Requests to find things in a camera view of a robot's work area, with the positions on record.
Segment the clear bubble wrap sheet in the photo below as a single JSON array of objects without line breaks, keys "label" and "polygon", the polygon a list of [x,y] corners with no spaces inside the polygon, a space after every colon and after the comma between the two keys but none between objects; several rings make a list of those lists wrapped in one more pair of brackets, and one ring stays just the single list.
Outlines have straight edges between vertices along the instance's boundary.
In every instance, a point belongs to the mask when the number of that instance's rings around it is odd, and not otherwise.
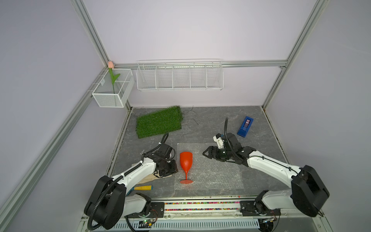
[{"label": "clear bubble wrap sheet", "polygon": [[178,152],[190,152],[193,155],[191,169],[188,171],[188,179],[191,184],[181,184],[185,178],[185,172],[180,165],[180,158],[176,163],[179,172],[174,175],[175,190],[207,190],[207,189],[243,189],[242,172],[238,165],[229,162],[220,162],[203,156],[203,152],[212,143],[178,143]]}]

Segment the red plastic wine glass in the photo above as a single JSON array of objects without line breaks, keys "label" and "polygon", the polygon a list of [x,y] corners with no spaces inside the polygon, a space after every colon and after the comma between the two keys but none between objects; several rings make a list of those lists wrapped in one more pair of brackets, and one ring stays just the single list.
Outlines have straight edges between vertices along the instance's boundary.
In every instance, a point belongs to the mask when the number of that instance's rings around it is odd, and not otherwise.
[{"label": "red plastic wine glass", "polygon": [[180,181],[181,184],[191,184],[192,180],[188,179],[188,172],[193,164],[193,154],[191,152],[182,152],[180,154],[180,164],[185,172],[185,180]]}]

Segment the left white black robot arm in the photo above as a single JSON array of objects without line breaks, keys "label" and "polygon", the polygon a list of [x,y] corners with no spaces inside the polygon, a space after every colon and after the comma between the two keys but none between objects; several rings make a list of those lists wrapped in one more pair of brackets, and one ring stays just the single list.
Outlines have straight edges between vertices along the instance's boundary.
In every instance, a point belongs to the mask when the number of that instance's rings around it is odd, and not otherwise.
[{"label": "left white black robot arm", "polygon": [[128,170],[113,177],[101,177],[84,209],[84,214],[88,216],[88,230],[93,231],[99,227],[109,230],[122,216],[150,215],[150,197],[141,193],[131,196],[127,194],[148,175],[155,174],[157,178],[163,178],[175,174],[178,171],[175,155],[171,146],[161,143],[143,154],[140,161]]}]

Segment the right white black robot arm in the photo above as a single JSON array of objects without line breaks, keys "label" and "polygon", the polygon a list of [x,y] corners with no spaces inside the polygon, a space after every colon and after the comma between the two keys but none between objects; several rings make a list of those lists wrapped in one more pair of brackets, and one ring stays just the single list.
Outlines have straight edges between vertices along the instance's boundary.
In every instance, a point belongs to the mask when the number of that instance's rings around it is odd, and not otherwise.
[{"label": "right white black robot arm", "polygon": [[330,193],[313,167],[291,165],[255,148],[243,147],[232,133],[218,133],[213,140],[217,145],[209,146],[203,156],[262,171],[288,187],[286,190],[262,191],[252,205],[245,207],[246,212],[265,216],[276,209],[297,209],[309,217],[320,214]]}]

